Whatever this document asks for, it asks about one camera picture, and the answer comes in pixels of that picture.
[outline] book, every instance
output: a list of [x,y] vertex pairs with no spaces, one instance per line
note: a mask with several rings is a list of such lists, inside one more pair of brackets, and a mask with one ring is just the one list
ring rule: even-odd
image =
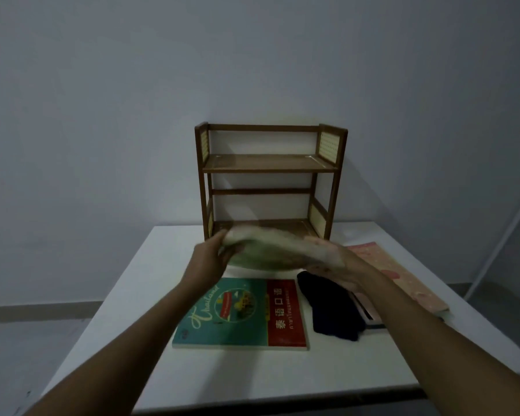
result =
[[[393,280],[393,282],[413,300],[432,314],[439,315],[449,309],[449,306],[443,300],[431,292],[416,276],[397,263],[395,259],[376,242],[352,245],[347,248]],[[368,328],[371,326],[381,328],[381,316],[368,297],[360,289],[354,289],[350,295],[364,318],[364,321],[366,321]]]
[[228,247],[241,244],[242,251],[229,261],[230,265],[264,271],[298,270],[308,265],[324,264],[344,267],[339,252],[273,228],[239,225],[230,229],[223,239]]
[[222,277],[184,316],[172,346],[308,350],[295,280]]

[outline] green book cover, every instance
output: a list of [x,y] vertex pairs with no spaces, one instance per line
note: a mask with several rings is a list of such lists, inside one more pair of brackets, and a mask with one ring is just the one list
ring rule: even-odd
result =
[[295,280],[220,279],[185,315],[172,345],[307,350]]

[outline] white table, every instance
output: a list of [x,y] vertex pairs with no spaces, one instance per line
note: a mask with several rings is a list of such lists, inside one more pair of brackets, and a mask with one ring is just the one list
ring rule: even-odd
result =
[[[373,222],[335,223],[333,241],[375,241],[450,306],[447,324],[520,373],[520,349],[441,279]],[[46,391],[128,328],[181,278],[202,226],[157,226],[131,260]],[[226,277],[294,277],[229,267]],[[310,350],[173,349],[160,357],[136,411],[188,409],[229,403],[266,403],[305,397],[342,397],[418,386],[387,332],[349,342],[314,333],[312,309],[300,295]]]

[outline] forearm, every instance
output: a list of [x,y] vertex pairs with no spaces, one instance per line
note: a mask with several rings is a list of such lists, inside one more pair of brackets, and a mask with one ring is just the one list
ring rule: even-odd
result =
[[130,414],[173,331],[201,294],[179,284],[27,414]]
[[359,284],[442,414],[520,414],[520,376],[439,321],[379,271],[363,274]]

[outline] book cover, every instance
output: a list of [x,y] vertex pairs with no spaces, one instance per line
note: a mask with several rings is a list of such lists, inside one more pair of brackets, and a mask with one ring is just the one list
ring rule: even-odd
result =
[[[416,276],[397,263],[377,243],[369,242],[347,248],[392,279],[413,300],[432,314],[439,314],[449,309],[449,306],[443,300],[431,292]],[[367,317],[365,321],[368,324],[381,324],[381,317],[368,297],[360,290],[352,291],[352,294],[353,299],[361,305],[361,314]]]
[[185,315],[172,346],[307,350],[295,280],[223,277]]

